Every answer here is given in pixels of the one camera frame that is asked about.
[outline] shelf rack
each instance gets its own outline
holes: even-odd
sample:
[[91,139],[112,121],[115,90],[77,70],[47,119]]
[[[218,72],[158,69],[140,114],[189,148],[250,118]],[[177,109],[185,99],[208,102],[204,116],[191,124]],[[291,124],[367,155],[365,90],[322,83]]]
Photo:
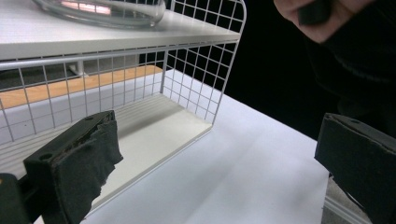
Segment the shelf rack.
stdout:
[[0,172],[21,178],[24,158],[78,120],[113,109],[124,160],[94,210],[209,132],[246,7],[169,4],[157,26],[126,30],[53,17],[32,1],[1,1]]

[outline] black background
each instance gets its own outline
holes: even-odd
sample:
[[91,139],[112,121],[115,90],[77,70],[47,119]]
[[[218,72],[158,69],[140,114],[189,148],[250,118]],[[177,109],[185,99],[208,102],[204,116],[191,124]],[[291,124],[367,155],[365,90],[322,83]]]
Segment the black background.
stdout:
[[245,3],[247,23],[225,93],[317,139],[324,113],[335,113],[338,99],[316,83],[303,34],[274,2]]

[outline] clear glass dish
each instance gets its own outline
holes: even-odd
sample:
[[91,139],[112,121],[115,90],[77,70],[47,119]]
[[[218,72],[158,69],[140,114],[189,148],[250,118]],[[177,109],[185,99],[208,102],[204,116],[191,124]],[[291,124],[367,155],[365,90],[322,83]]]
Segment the clear glass dish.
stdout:
[[164,0],[33,0],[45,11],[94,25],[135,28],[155,26],[162,18]]

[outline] person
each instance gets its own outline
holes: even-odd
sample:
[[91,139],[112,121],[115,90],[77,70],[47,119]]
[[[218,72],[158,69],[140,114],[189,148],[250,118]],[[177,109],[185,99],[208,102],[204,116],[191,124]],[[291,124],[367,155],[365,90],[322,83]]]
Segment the person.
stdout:
[[330,0],[330,16],[300,24],[314,0],[274,0],[304,35],[317,83],[340,97],[340,114],[396,137],[396,1]]

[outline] human hand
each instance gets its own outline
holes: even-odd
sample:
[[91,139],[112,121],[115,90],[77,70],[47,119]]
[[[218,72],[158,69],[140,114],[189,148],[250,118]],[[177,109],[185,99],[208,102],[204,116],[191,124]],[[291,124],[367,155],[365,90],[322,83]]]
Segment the human hand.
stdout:
[[359,13],[375,0],[332,0],[332,11],[327,21],[321,24],[300,25],[298,21],[298,9],[313,1],[314,0],[274,0],[274,4],[279,13],[286,20],[293,22],[303,34],[317,43],[322,43],[355,14]]

